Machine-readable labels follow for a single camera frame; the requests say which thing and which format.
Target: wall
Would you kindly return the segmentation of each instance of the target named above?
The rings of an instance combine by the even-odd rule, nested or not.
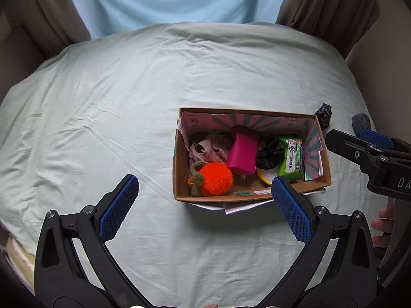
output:
[[[378,0],[380,16],[347,57],[377,131],[411,143],[411,12]]]

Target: black crumpled cloth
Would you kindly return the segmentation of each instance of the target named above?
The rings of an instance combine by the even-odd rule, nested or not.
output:
[[[285,157],[283,148],[278,147],[278,139],[276,136],[267,138],[266,146],[260,149],[256,155],[256,166],[259,169],[274,169],[278,166]]]
[[[331,106],[323,103],[323,105],[321,106],[321,108],[319,108],[317,110],[317,112],[315,113],[315,115],[318,118],[318,121],[320,123],[320,127],[322,130],[324,130],[325,128],[328,127],[328,125],[330,124],[330,119],[331,119]]]

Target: black scrunchie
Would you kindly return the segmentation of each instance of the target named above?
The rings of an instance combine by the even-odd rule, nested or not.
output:
[[[285,151],[278,147],[278,139],[276,136],[269,136],[266,146],[260,149],[256,156],[256,166],[259,169],[274,169],[285,158]]]

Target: gray fabric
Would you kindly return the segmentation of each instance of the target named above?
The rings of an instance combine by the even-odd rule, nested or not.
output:
[[[332,44],[345,58],[369,28],[376,0],[284,0],[277,24]]]
[[[357,113],[351,118],[351,123],[353,125],[353,130],[357,138],[360,137],[360,132],[363,128],[366,128],[367,130],[371,129],[369,117],[365,113]]]

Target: pink fabric item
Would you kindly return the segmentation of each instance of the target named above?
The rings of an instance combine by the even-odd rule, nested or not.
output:
[[[203,141],[198,144],[194,142],[190,146],[189,164],[192,165],[197,161],[225,163],[231,144],[232,142],[227,136],[217,133],[207,134]]]
[[[252,175],[257,170],[258,134],[235,126],[231,135],[234,143],[227,157],[227,167],[237,175]]]

